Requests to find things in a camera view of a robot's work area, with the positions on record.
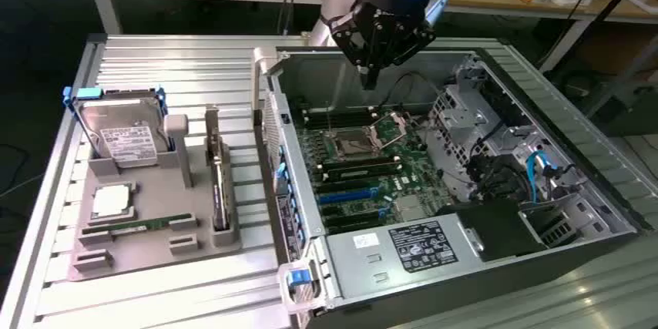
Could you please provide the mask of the black graphics card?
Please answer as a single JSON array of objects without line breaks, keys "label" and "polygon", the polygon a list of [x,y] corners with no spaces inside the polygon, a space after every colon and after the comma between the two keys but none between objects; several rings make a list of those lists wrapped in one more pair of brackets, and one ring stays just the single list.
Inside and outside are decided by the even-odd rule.
[{"label": "black graphics card", "polygon": [[235,195],[232,192],[231,156],[219,129],[219,108],[208,106],[204,112],[205,156],[212,181],[212,228],[228,230],[235,224]]}]

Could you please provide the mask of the black RAM slot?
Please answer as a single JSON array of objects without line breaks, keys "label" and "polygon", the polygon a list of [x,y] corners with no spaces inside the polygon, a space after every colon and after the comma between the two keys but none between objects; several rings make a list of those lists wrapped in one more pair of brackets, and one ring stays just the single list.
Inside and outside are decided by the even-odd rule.
[{"label": "black RAM slot", "polygon": [[367,109],[359,109],[359,110],[339,110],[339,109],[327,109],[327,108],[303,109],[301,115],[307,117],[329,116],[336,118],[365,118],[365,119],[373,119],[379,117],[376,111]]},{"label": "black RAM slot", "polygon": [[[373,119],[365,118],[336,118],[331,117],[331,126],[335,128],[345,128],[352,126],[368,126],[373,123]],[[301,120],[303,127],[308,130],[324,130],[327,129],[325,116],[321,117],[304,117]]]}]

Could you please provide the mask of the silver disk bay cage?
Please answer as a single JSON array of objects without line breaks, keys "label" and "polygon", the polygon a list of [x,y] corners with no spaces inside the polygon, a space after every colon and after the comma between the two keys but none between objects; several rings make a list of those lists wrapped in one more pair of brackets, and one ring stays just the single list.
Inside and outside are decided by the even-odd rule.
[{"label": "silver disk bay cage", "polygon": [[507,154],[528,121],[481,58],[468,55],[436,97],[429,122],[440,153],[465,166],[475,155]]}]

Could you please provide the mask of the metal socket cover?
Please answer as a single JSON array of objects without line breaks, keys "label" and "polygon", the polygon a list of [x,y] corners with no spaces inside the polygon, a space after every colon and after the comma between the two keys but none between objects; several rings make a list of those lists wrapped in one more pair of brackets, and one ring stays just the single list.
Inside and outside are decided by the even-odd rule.
[{"label": "metal socket cover", "polygon": [[384,149],[404,138],[407,135],[405,127],[405,119],[396,111],[384,114],[367,129],[369,141],[375,148]]}]

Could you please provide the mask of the black installed RAM stick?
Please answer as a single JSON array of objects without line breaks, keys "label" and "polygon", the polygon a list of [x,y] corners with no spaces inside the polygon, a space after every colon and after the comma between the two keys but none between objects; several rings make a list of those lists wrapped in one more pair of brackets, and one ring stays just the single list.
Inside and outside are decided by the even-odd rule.
[{"label": "black installed RAM stick", "polygon": [[315,168],[315,174],[323,182],[339,182],[395,175],[401,169],[400,157],[392,156],[321,163]]}]

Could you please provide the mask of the green motherboard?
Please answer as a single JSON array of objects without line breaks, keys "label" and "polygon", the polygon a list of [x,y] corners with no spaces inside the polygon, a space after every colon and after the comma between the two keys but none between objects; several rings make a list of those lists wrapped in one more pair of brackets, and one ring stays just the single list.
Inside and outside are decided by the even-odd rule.
[{"label": "green motherboard", "polygon": [[[340,163],[344,161],[339,161],[333,155],[333,150],[325,137],[328,133],[327,129],[308,130],[303,127],[301,122],[296,127],[301,158],[307,166],[315,204],[323,224],[329,217],[345,216],[371,210],[376,210],[385,218],[381,226],[401,223],[403,221],[395,208],[395,200],[404,195],[415,194],[419,197],[427,217],[433,216],[443,206],[448,206],[453,202],[448,187],[441,179],[443,171],[435,166],[427,151],[425,139],[423,138],[423,119],[399,109],[376,110],[375,108],[367,108],[367,110],[377,112],[379,117],[375,118],[375,121],[391,111],[396,111],[405,119],[405,137],[392,143],[387,148],[379,149],[377,156],[375,157],[400,157],[403,169],[395,175],[339,182],[320,181],[315,174],[316,166],[321,163]],[[335,128],[331,131],[359,128],[367,133],[368,126]],[[367,188],[377,188],[377,195],[372,199],[324,205],[317,204],[317,199],[321,195],[345,193]]]}]

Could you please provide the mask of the silver chipset heatsink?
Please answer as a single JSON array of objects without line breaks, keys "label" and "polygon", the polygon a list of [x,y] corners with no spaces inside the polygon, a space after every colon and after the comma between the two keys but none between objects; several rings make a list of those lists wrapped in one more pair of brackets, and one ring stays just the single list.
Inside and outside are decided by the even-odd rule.
[{"label": "silver chipset heatsink", "polygon": [[420,220],[427,217],[420,199],[415,194],[397,197],[395,208],[403,222]]}]

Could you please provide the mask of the black expansion slot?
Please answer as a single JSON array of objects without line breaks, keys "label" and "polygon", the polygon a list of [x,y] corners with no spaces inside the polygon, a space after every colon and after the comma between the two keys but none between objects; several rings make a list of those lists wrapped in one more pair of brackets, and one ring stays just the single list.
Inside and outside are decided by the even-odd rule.
[{"label": "black expansion slot", "polygon": [[376,210],[371,210],[363,213],[352,213],[345,216],[329,217],[324,221],[324,226],[331,233],[345,233],[348,231],[381,226],[384,222],[385,218]]}]

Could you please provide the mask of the black plastic shroud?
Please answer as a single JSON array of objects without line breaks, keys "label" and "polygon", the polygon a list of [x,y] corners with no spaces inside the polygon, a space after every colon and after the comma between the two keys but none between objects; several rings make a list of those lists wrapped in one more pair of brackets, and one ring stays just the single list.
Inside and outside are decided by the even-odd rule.
[{"label": "black plastic shroud", "polygon": [[515,201],[492,199],[443,206],[435,215],[457,215],[463,227],[472,230],[479,238],[480,259],[492,261],[547,250],[530,231],[519,212]]}]

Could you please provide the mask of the blue disk caddy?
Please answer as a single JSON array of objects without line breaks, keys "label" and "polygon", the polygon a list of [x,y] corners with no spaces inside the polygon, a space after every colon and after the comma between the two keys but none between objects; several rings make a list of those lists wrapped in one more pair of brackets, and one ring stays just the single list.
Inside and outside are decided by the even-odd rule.
[{"label": "blue disk caddy", "polygon": [[168,114],[168,107],[165,103],[165,92],[160,87],[148,88],[148,89],[124,89],[124,90],[90,87],[90,88],[80,88],[78,90],[73,90],[73,88],[68,86],[62,91],[62,104],[65,108],[68,108],[72,111],[74,118],[81,124],[81,119],[77,113],[77,106],[80,102],[98,101],[102,99],[110,100],[110,99],[130,99],[130,98],[145,98],[145,97],[153,97],[160,101],[160,106],[163,108],[163,113],[165,116]]}]

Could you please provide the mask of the silver power supply unit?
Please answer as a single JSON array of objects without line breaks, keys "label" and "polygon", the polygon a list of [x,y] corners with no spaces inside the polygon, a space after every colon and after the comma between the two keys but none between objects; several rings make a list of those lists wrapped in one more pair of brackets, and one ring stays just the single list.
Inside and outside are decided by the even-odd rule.
[{"label": "silver power supply unit", "polygon": [[332,235],[327,243],[348,300],[441,282],[485,265],[453,214]]}]

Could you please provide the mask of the blue case latch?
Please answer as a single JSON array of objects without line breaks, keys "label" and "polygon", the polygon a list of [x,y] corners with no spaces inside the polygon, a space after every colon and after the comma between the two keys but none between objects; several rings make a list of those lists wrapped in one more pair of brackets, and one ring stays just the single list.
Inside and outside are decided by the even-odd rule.
[{"label": "blue case latch", "polygon": [[313,281],[311,270],[307,268],[292,269],[285,276],[285,282],[288,287],[299,287],[308,285]]}]

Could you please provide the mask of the silver CPU chip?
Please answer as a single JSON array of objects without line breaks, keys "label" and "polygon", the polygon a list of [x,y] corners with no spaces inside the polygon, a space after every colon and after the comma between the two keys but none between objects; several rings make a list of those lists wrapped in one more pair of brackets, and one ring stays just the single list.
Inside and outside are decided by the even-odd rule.
[{"label": "silver CPU chip", "polygon": [[129,187],[104,186],[96,189],[92,202],[92,217],[118,215],[128,208]]}]

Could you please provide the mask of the green RAM stick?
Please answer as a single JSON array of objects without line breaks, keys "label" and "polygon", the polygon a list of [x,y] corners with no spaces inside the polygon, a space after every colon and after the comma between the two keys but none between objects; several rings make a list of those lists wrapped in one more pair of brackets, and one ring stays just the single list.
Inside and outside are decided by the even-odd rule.
[{"label": "green RAM stick", "polygon": [[160,230],[168,227],[171,217],[160,217],[146,220],[134,220],[125,223],[113,223],[104,226],[85,227],[81,230],[81,235],[90,235],[102,232],[133,233],[149,230]]}]

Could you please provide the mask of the black open PC case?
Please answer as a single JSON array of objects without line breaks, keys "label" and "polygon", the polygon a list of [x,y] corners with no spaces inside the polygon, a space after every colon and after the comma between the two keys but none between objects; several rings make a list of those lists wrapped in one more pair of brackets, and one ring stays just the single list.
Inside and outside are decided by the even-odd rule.
[{"label": "black open PC case", "polygon": [[[481,58],[528,123],[507,154],[475,155],[465,166],[440,153],[429,122],[436,97],[468,55]],[[383,71],[364,90],[356,67],[333,48],[269,47],[253,58],[253,84],[264,92],[257,112],[259,154],[273,210],[281,301],[301,329],[388,327],[559,278],[658,231],[658,182],[516,53],[502,46],[433,47]],[[483,261],[484,267],[441,282],[377,297],[341,297],[315,204],[296,127],[301,110],[399,109],[423,119],[423,138],[443,171],[452,204],[508,199],[547,250]],[[311,270],[308,285],[288,287],[287,273]]]}]

